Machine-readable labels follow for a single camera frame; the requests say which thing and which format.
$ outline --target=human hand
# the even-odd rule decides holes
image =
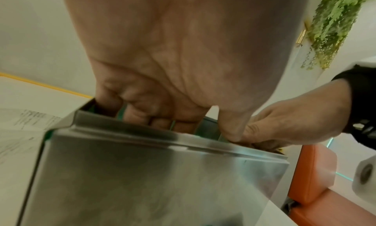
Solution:
[[[322,142],[339,135],[351,112],[351,89],[332,81],[293,99],[274,103],[248,122],[242,145],[262,150]]]
[[[65,0],[97,79],[96,101],[124,120],[192,133],[219,106],[238,141],[274,91],[306,0]]]

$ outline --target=teal light strip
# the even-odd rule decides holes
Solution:
[[[345,178],[346,180],[354,181],[353,179],[351,179],[351,178],[349,178],[349,177],[347,177],[347,176],[345,176],[344,174],[341,174],[341,173],[339,173],[339,172],[336,172],[336,174],[337,174],[338,176],[341,176],[341,177]]]
[[[334,140],[334,138],[331,138],[331,139],[329,140],[328,144],[326,145],[327,148],[330,147],[330,145],[332,144],[333,140]]]

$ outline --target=yellow stripe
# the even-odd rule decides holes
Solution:
[[[41,87],[47,87],[47,88],[50,88],[50,89],[59,90],[59,91],[62,91],[62,92],[66,92],[66,93],[77,95],[77,96],[82,96],[82,97],[85,97],[85,98],[92,98],[92,96],[84,95],[84,94],[74,92],[74,91],[70,91],[70,90],[65,90],[63,88],[54,87],[54,86],[51,86],[51,85],[47,85],[47,84],[40,83],[40,82],[37,82],[37,81],[32,81],[32,80],[29,80],[29,79],[26,79],[26,78],[20,78],[20,77],[10,75],[10,74],[6,74],[6,73],[2,73],[2,72],[0,72],[0,76],[12,78],[12,79],[15,79],[15,80],[18,80],[18,81],[28,82],[28,83],[38,85],[38,86],[41,86]]]

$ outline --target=black sleeve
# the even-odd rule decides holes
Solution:
[[[349,122],[343,132],[376,150],[376,68],[355,65],[334,77],[348,81],[352,92]]]

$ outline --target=foliage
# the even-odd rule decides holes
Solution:
[[[307,57],[311,58],[306,59],[303,67],[312,69],[318,62],[323,69],[329,68],[365,1],[321,0],[308,31],[312,46]]]

